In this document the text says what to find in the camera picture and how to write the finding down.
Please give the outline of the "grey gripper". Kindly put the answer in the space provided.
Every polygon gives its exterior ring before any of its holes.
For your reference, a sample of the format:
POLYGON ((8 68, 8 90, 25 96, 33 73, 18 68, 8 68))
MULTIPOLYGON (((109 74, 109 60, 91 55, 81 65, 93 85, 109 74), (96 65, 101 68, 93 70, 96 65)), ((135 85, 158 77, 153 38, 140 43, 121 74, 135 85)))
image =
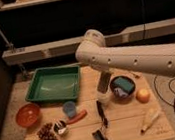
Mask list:
POLYGON ((110 95, 107 94, 108 86, 110 84, 111 74, 109 72, 102 72, 99 77, 97 86, 97 102, 96 107, 98 108, 99 116, 102 118, 102 123, 105 128, 108 127, 109 123, 107 117, 105 117, 101 104, 107 106, 109 103, 110 95))

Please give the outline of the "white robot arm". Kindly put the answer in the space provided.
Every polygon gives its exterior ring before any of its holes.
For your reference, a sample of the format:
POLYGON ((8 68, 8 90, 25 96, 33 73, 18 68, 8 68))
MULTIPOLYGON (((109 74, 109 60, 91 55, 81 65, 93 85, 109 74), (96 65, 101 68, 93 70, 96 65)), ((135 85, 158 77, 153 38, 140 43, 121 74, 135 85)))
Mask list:
POLYGON ((101 72, 99 98, 107 100, 111 68, 175 77, 175 44, 106 47, 105 37, 97 30, 87 30, 76 49, 78 61, 101 72))

